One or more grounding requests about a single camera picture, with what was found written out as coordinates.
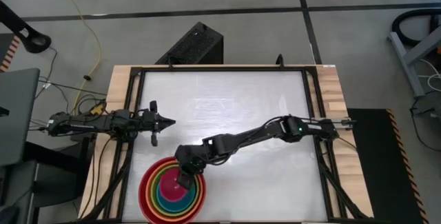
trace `white cable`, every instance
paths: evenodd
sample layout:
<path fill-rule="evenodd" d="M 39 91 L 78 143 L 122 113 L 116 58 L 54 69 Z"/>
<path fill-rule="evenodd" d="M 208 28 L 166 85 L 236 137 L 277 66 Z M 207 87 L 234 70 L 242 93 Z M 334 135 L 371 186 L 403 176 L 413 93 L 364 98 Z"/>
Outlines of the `white cable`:
<path fill-rule="evenodd" d="M 438 92 L 441 92 L 440 89 L 435 88 L 435 87 L 433 87 L 433 86 L 430 84 L 430 80 L 433 79 L 433 78 L 435 78 L 435 77 L 438 77 L 439 79 L 441 79 L 441 74 L 438 72 L 438 70 L 436 70 L 435 66 L 433 66 L 430 62 L 428 62 L 428 61 L 425 60 L 425 59 L 420 59 L 420 60 L 423 61 L 423 62 L 425 62 L 427 65 L 429 65 L 429 66 L 435 71 L 435 74 L 433 74 L 432 76 L 430 76 L 430 77 L 427 79 L 427 85 L 428 85 L 432 90 L 436 90 L 436 91 L 438 91 Z"/>
<path fill-rule="evenodd" d="M 427 78 L 431 78 L 431 79 L 441 79 L 439 77 L 432 77 L 433 75 L 418 75 L 418 77 L 423 78 L 423 79 L 427 79 Z"/>

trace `yellow cable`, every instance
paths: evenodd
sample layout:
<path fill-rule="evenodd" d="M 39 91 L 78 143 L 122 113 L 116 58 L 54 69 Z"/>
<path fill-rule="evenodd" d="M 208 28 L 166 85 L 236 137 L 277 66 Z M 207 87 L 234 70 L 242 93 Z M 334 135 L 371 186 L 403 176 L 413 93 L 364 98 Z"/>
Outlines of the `yellow cable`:
<path fill-rule="evenodd" d="M 92 73 L 95 71 L 96 67 L 98 66 L 99 62 L 101 61 L 103 49 L 101 48 L 101 42 L 99 42 L 98 36 L 96 35 L 95 31 L 93 31 L 93 29 L 85 22 L 85 20 L 83 18 L 83 14 L 81 14 L 81 10 L 80 10 L 80 8 L 78 8 L 78 5 L 75 3 L 74 0 L 70 0 L 70 1 L 74 4 L 76 11 L 78 12 L 80 19 L 82 20 L 84 26 L 87 27 L 90 30 L 90 32 L 94 35 L 94 37 L 96 39 L 96 43 L 98 44 L 98 50 L 99 50 L 98 59 L 96 60 L 94 67 L 90 70 L 90 72 L 88 74 L 88 76 L 90 77 L 90 75 L 92 75 Z M 86 82 L 86 80 L 83 81 L 83 84 L 81 84 L 80 89 L 84 88 L 85 82 Z M 75 99 L 75 104 L 74 104 L 74 115 L 76 114 L 75 109 L 76 109 L 76 105 L 78 104 L 78 100 L 80 98 L 80 95 L 81 95 L 81 91 L 78 91 L 78 94 Z"/>

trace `wooden table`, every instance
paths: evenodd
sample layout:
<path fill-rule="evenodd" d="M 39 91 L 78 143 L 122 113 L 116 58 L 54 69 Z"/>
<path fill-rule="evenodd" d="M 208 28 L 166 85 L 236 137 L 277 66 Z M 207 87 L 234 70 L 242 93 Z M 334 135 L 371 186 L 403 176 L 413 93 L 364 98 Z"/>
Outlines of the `wooden table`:
<path fill-rule="evenodd" d="M 181 67 L 207 67 L 208 65 L 175 65 L 175 68 Z M 228 67 L 278 67 L 278 65 L 215 65 L 218 67 L 228 66 Z M 338 79 L 337 69 L 334 65 L 286 65 L 286 66 L 315 66 L 318 73 L 318 82 L 320 84 L 321 95 L 323 99 L 323 104 L 325 107 L 326 117 L 329 118 L 341 118 L 347 117 L 347 109 L 345 105 L 345 98 L 343 96 L 342 88 L 340 86 L 340 81 Z M 130 70 L 132 67 L 142 67 L 142 68 L 166 68 L 167 65 L 116 65 L 114 67 L 112 78 L 110 79 L 110 86 L 107 93 L 107 111 L 123 109 L 125 103 L 125 96 L 128 88 L 128 81 L 130 78 Z M 136 89 L 138 88 L 139 80 L 135 79 L 132 97 L 130 99 L 130 109 L 134 109 L 134 101 L 136 98 Z M 312 80 L 309 80 L 309 88 L 311 90 L 311 96 L 313 99 L 313 106 L 315 116 L 320 116 L 318 112 L 318 102 L 315 96 L 315 87 L 312 83 Z M 339 130 L 340 136 L 346 141 L 350 142 L 353 145 L 355 141 L 353 139 L 352 131 Z M 110 175 L 112 171 L 112 164 L 114 160 L 114 153 L 116 149 L 116 141 L 110 141 L 110 143 L 105 147 L 103 152 L 103 157 L 101 161 L 100 173 L 98 175 L 98 164 L 99 164 L 99 156 L 103 150 L 104 144 L 109 139 L 109 136 L 106 134 L 99 134 L 96 139 L 95 151 L 94 151 L 94 164 L 95 164 L 95 182 L 96 178 L 99 176 L 99 186 L 96 188 L 95 186 L 92 188 L 92 165 L 91 163 L 88 180 L 85 185 L 83 200 L 81 201 L 80 215 L 84 211 L 87 201 L 89 199 L 90 191 L 92 190 L 92 198 L 90 200 L 89 205 L 85 209 L 85 214 L 93 208 L 95 194 L 97 193 L 97 200 L 101 198 L 103 193 L 106 191 L 109 181 Z M 127 149 L 127 144 L 124 144 L 123 151 Z M 336 158 L 336 165 L 338 169 L 338 175 L 340 178 L 340 184 L 345 189 L 346 193 L 352 199 L 352 201 L 360 208 L 362 212 L 364 212 L 368 216 L 373 216 L 371 203 L 369 200 L 369 195 L 367 193 L 365 179 L 362 173 L 362 168 L 360 164 L 360 160 L 358 158 L 357 152 L 346 143 L 336 140 L 334 142 L 334 154 Z M 120 166 L 122 165 L 123 159 L 125 158 L 125 153 L 123 152 L 121 155 Z M 329 193 L 331 197 L 331 205 L 332 210 L 335 217 L 340 216 L 340 212 L 338 210 L 337 197 L 332 186 L 329 185 Z M 112 207 L 110 210 L 110 218 L 116 218 L 117 207 L 119 203 L 119 193 L 121 191 L 120 186 L 116 189 Z"/>

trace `blue bowl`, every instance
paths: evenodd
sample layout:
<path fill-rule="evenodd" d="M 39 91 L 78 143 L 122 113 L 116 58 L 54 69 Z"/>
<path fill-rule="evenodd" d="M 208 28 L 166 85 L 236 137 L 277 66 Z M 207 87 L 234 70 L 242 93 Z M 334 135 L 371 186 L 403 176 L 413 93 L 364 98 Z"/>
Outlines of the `blue bowl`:
<path fill-rule="evenodd" d="M 196 196 L 196 187 L 193 184 L 193 186 L 190 188 L 190 191 L 181 200 L 172 203 L 165 200 L 161 196 L 161 193 L 159 192 L 159 183 L 158 186 L 156 186 L 156 200 L 165 211 L 170 213 L 179 213 L 187 209 L 190 206 L 190 204 L 192 204 L 195 196 Z"/>

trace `metal stand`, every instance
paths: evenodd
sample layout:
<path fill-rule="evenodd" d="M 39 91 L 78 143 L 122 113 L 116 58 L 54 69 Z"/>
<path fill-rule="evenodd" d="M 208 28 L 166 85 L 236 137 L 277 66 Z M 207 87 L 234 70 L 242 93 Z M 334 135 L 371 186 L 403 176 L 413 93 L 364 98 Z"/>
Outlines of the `metal stand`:
<path fill-rule="evenodd" d="M 430 51 L 434 50 L 441 44 L 441 27 L 429 34 L 428 37 L 419 42 L 419 44 L 409 52 L 406 51 L 400 38 L 398 38 L 398 35 L 395 32 L 389 34 L 389 39 L 398 54 L 398 58 L 406 72 L 415 97 L 424 96 L 424 89 L 418 78 L 418 74 L 415 71 L 415 62 L 423 59 L 428 53 L 430 53 Z"/>

